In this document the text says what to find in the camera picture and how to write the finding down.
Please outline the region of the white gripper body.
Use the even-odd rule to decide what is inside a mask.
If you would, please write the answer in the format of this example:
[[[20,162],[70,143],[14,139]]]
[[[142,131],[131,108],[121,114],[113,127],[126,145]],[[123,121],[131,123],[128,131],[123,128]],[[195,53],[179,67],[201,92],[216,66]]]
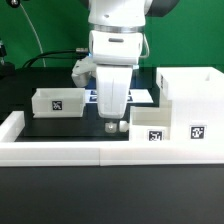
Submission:
[[[131,78],[131,67],[97,66],[97,106],[102,118],[122,118],[124,116]]]

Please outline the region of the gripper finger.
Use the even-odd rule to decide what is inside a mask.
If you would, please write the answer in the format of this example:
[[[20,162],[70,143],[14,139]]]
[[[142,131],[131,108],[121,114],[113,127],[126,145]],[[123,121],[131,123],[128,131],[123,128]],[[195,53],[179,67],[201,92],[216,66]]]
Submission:
[[[118,125],[115,122],[107,122],[105,124],[105,131],[107,133],[116,133]]]

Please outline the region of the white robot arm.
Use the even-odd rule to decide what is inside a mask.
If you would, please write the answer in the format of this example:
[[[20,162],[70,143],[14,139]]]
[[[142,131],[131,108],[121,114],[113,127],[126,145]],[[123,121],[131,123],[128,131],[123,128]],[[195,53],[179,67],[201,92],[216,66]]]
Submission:
[[[149,56],[145,18],[167,15],[180,0],[80,0],[89,10],[89,55],[76,62],[72,79],[85,87],[96,79],[97,107],[105,131],[117,131],[126,111],[133,68]]]

